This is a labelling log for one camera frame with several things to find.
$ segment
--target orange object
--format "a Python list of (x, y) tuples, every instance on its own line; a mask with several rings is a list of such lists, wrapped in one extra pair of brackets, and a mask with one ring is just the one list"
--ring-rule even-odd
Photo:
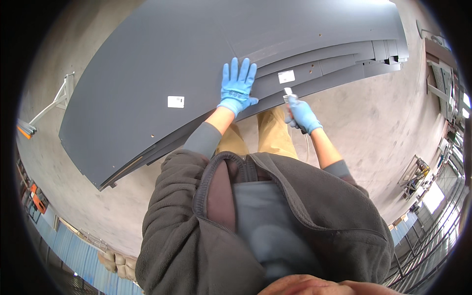
[(44, 214), (46, 212), (46, 206), (44, 205), (44, 203), (39, 199), (38, 195), (36, 194), (36, 189), (37, 188), (38, 187), (36, 186), (36, 184), (33, 184), (31, 186), (31, 192), (33, 193), (33, 203), (36, 205), (39, 212)]
[(24, 136), (26, 136), (27, 139), (31, 138), (31, 135), (23, 131), (23, 129), (20, 128), (20, 126), (17, 125), (18, 130), (20, 130), (21, 133), (23, 133)]

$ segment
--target sandbag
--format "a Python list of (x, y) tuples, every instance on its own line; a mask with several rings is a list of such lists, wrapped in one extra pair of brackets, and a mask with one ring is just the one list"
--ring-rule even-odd
[(115, 253), (115, 262), (116, 264), (125, 264), (125, 257), (121, 254)]
[(126, 278), (126, 265), (117, 264), (116, 266), (117, 266), (117, 269), (118, 269), (118, 277)]
[(105, 258), (104, 253), (102, 252), (97, 252), (97, 257), (98, 261), (103, 264), (106, 270), (111, 271), (111, 272), (116, 272), (117, 271), (117, 265), (114, 261), (108, 260)]
[(136, 281), (135, 270), (125, 264), (126, 268), (126, 278), (131, 281)]
[(112, 250), (108, 249), (106, 251), (106, 253), (103, 255), (103, 257), (105, 257), (106, 259), (110, 260), (110, 261), (115, 261), (115, 252), (113, 252)]
[(136, 259), (126, 257), (126, 263), (127, 266), (131, 267), (132, 269), (136, 269)]

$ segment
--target gray fleece jacket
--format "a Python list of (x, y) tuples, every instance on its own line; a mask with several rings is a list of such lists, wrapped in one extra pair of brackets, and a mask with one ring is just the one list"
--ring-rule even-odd
[(269, 153), (245, 159), (222, 152), (209, 161), (170, 154), (143, 220), (136, 264), (146, 294), (256, 294), (264, 269), (235, 234), (234, 183), (277, 184), (326, 277), (380, 283), (393, 240), (367, 192), (298, 160)]

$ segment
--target gray sleeve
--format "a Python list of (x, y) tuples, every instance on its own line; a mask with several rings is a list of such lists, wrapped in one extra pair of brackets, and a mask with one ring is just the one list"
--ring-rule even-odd
[(354, 178), (351, 176), (351, 172), (349, 172), (349, 169), (347, 168), (346, 162), (344, 160), (337, 161), (336, 163), (329, 165), (323, 170), (346, 181), (347, 183), (354, 185), (355, 187), (359, 188), (365, 195), (369, 195), (365, 189), (357, 185)]
[(210, 123), (203, 122), (190, 135), (184, 144), (184, 150), (197, 152), (211, 159), (221, 140), (221, 133)]
[(339, 178), (351, 175), (344, 160), (337, 161), (323, 170)]

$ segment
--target blue work glove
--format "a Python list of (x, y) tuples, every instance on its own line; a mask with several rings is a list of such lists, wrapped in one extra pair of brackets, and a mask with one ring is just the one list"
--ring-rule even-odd
[(257, 65), (251, 64), (249, 59), (244, 59), (237, 74), (237, 58), (231, 60), (231, 76), (229, 75), (229, 65), (223, 66), (223, 81), (221, 82), (221, 102), (217, 107), (225, 107), (233, 111), (235, 117), (245, 108), (257, 104), (257, 98), (249, 97), (251, 87), (256, 76)]
[(299, 101), (295, 97), (289, 96), (288, 106), (293, 118), (285, 118), (285, 123), (290, 123), (291, 127), (301, 129), (308, 135), (311, 135), (316, 128), (323, 128), (306, 101)]

